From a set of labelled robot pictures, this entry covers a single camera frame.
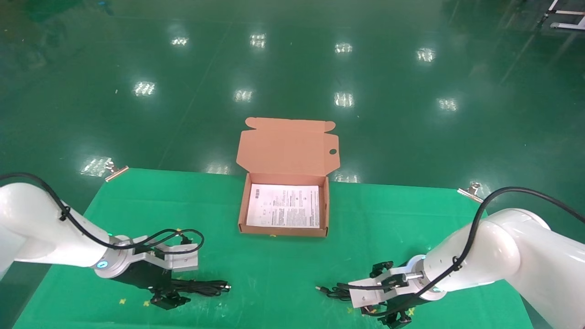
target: box flap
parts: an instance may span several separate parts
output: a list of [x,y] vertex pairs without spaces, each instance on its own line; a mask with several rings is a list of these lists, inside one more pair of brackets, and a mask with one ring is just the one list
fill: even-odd
[[236,162],[251,173],[326,176],[339,168],[332,121],[248,118]]

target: green floor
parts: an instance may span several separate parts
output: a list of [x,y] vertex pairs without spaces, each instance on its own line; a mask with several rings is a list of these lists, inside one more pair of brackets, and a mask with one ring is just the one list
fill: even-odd
[[[0,0],[0,172],[36,173],[83,212],[103,182],[80,174],[93,158],[240,175],[246,117],[322,119],[340,140],[332,180],[520,185],[585,213],[585,35],[548,28],[568,16],[534,28],[548,5]],[[136,96],[141,81],[152,94]],[[585,241],[573,218],[529,197],[490,211],[510,206]],[[0,296],[18,296],[0,302],[0,328],[45,268],[6,275]]]

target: cardboard box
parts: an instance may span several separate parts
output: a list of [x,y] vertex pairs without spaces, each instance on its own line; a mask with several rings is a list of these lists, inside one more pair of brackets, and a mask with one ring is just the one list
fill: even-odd
[[[240,208],[241,233],[326,237],[329,231],[329,179],[339,168],[339,138],[326,133],[332,121],[248,118],[236,162],[248,171]],[[319,228],[274,228],[246,225],[251,185],[319,186]]]

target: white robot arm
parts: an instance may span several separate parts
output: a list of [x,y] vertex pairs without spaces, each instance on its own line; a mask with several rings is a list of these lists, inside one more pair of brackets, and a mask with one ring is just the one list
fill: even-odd
[[[46,191],[26,183],[0,187],[0,273],[13,261],[92,268],[104,279],[150,291],[154,294],[151,303],[167,310],[190,301],[179,293],[218,296],[229,291],[226,281],[195,283],[171,277],[172,271],[198,268],[198,250],[204,241],[200,232],[165,229],[150,237],[112,237],[64,204],[38,177],[30,174],[7,176],[34,179]],[[198,234],[201,242],[193,244],[183,235],[186,232]],[[165,233],[170,235],[155,239]],[[180,245],[164,244],[177,236],[182,238]]]
[[[503,191],[541,197],[585,221],[542,193],[518,187],[499,193]],[[553,328],[585,328],[585,245],[552,232],[544,220],[527,210],[506,209],[480,221],[486,201],[472,224],[451,234],[428,254],[414,256],[398,267],[392,262],[376,264],[369,278],[348,285],[338,283],[338,289],[349,290],[353,307],[371,316],[384,316],[380,318],[383,324],[397,329],[411,321],[405,315],[406,307],[437,301],[448,292],[506,280]],[[369,307],[381,303],[387,311],[369,313]]]

